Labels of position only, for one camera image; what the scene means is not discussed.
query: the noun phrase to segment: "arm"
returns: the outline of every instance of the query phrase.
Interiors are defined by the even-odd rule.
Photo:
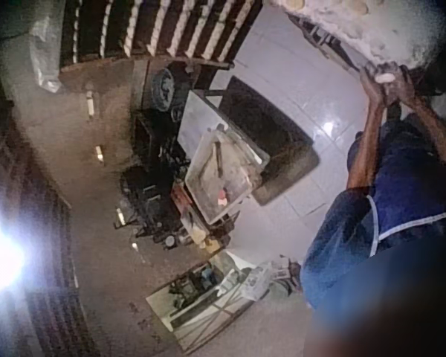
[[[413,81],[405,68],[394,66],[395,82],[390,85],[400,100],[409,106],[420,118],[436,146],[439,157],[446,163],[446,126],[438,119],[436,113],[418,96]]]
[[[366,189],[375,180],[378,161],[378,135],[380,134],[385,109],[384,90],[371,78],[365,68],[361,71],[361,82],[369,97],[369,114],[357,156],[349,172],[347,189]]]

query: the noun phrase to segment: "person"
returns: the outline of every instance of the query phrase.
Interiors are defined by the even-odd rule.
[[[416,95],[405,68],[385,65],[395,80],[384,85],[374,80],[380,70],[361,70],[369,98],[365,129],[348,154],[346,190],[330,207],[300,270],[315,309],[337,281],[375,254],[446,238],[446,127]],[[382,126],[384,110],[395,100],[413,113],[405,120],[388,115]]]

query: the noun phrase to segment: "white tile floor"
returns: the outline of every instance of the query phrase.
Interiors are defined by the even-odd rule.
[[[250,264],[284,254],[301,260],[347,179],[346,154],[363,129],[367,99],[358,80],[326,59],[279,8],[264,6],[239,50],[237,76],[271,101],[314,140],[319,165],[268,205],[243,202],[230,251]]]

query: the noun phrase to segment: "white stripe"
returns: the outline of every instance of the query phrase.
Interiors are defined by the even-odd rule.
[[[373,198],[371,196],[367,196],[370,206],[372,207],[372,214],[373,214],[373,241],[372,241],[372,249],[370,249],[370,256],[373,257],[375,253],[377,252],[378,248],[378,242],[380,241],[380,228],[378,227],[378,212],[377,212],[377,206],[375,205],[375,201],[373,201]]]
[[[441,213],[436,216],[431,216],[431,217],[417,219],[415,221],[407,222],[407,223],[404,223],[403,225],[398,225],[394,228],[391,228],[388,231],[386,231],[385,233],[381,234],[379,240],[383,240],[383,239],[391,236],[392,234],[404,231],[408,228],[418,227],[420,225],[429,225],[431,223],[438,222],[441,219],[445,219],[445,218],[446,218],[446,213]]]

